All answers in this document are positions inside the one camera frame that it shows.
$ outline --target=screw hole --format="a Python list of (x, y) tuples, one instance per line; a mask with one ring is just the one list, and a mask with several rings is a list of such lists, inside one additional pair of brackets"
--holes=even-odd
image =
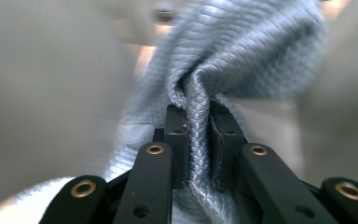
[(90, 180), (80, 181), (78, 184), (74, 185), (71, 189), (71, 195), (75, 198), (84, 198), (91, 195), (92, 192), (96, 189), (94, 182)]
[(138, 218), (145, 218), (150, 214), (149, 206), (140, 204), (133, 209), (133, 214)]
[(343, 196), (358, 201), (358, 188), (348, 182), (340, 182), (336, 184), (336, 190)]
[(164, 147), (162, 146), (151, 146), (147, 149), (149, 154), (157, 155), (164, 151)]
[(304, 216), (306, 216), (308, 218), (314, 218), (315, 217), (315, 213), (312, 211), (312, 209), (308, 208), (307, 206), (296, 205), (295, 209), (296, 209), (296, 211), (298, 213), (301, 213), (301, 214), (303, 214)]
[(268, 153), (267, 150), (263, 147), (251, 147), (251, 151), (257, 156), (264, 156)]

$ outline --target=gray cloth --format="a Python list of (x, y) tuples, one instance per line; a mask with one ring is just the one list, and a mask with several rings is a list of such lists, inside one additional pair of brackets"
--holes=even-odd
[(206, 124), (212, 100), (284, 97), (313, 80), (323, 23), (317, 2), (198, 1), (160, 43), (124, 112), (106, 178), (130, 169), (163, 126), (165, 108), (186, 111), (189, 189), (173, 194), (173, 222), (239, 223), (230, 192), (212, 187)]

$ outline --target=black bracket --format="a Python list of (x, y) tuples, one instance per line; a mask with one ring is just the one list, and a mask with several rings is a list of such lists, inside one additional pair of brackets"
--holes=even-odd
[[(188, 182), (185, 112), (168, 106), (164, 129), (142, 146), (130, 171), (106, 183), (83, 175), (68, 182), (40, 223), (171, 223), (172, 190)], [(231, 191), (245, 223), (358, 223), (358, 182), (302, 182), (272, 148), (248, 144), (222, 105), (209, 117), (212, 180)]]

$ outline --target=fabric fold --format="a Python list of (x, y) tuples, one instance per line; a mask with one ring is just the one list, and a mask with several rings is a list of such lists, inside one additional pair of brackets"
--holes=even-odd
[[(186, 111), (190, 180), (189, 189), (174, 193), (174, 222), (204, 223), (205, 216), (212, 223), (241, 221), (231, 192), (218, 192), (211, 183), (209, 103), (225, 96), (279, 98), (305, 90), (323, 33), (316, 1), (198, 1), (176, 21), (122, 120), (126, 126), (157, 128), (168, 104)], [(136, 134), (121, 135), (107, 178), (118, 175), (118, 164), (133, 162), (135, 154), (129, 159), (125, 152), (128, 142), (151, 141), (151, 130), (133, 128)]]

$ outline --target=twisted fabric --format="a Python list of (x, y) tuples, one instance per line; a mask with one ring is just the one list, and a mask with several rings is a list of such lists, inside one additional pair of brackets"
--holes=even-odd
[(232, 194), (211, 183), (210, 101), (233, 110), (226, 96), (276, 98), (303, 91), (313, 80), (323, 33), (314, 1), (194, 3), (160, 43), (130, 100), (106, 178), (131, 168), (138, 148), (163, 126), (166, 106), (176, 105), (189, 123), (190, 179), (189, 189), (173, 194), (173, 222), (240, 223)]

